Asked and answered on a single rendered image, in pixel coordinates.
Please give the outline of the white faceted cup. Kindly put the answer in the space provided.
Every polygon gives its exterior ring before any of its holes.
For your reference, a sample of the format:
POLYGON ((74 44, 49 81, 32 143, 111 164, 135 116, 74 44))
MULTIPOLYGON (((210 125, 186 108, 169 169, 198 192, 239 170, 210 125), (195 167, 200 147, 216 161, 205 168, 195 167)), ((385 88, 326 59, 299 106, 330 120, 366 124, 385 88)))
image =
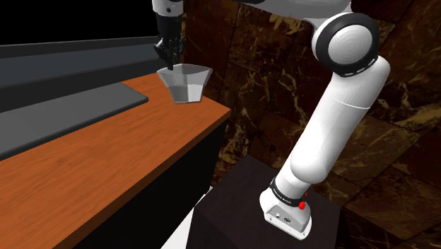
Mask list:
POLYGON ((195 64, 176 64, 157 71, 174 103, 198 103, 212 74, 212 68, 195 64))

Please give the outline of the grey flat slab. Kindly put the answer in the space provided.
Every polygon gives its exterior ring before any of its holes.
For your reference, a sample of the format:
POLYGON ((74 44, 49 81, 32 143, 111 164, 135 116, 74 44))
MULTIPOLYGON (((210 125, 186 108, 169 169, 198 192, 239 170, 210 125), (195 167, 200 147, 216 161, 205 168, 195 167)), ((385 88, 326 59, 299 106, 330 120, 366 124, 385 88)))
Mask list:
POLYGON ((113 83, 0 113, 0 161, 147 102, 113 83))

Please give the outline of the wood-topped black cabinet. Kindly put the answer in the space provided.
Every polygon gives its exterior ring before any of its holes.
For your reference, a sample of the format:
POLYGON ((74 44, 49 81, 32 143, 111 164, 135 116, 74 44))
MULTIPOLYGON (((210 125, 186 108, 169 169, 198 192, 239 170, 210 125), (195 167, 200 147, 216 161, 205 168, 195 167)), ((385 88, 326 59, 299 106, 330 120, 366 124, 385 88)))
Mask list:
POLYGON ((126 85, 148 102, 0 161, 0 249, 75 246, 230 116, 157 74, 126 85))

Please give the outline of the dark robot stand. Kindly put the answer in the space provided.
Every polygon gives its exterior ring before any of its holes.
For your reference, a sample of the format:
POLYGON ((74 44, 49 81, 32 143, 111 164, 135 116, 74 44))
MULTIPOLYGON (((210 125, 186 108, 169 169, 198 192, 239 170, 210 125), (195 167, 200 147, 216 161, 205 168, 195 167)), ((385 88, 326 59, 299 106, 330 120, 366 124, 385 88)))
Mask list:
POLYGON ((341 208, 312 190, 312 228, 304 240, 265 221, 259 196, 276 174, 246 155, 195 206, 186 249, 335 249, 341 208))

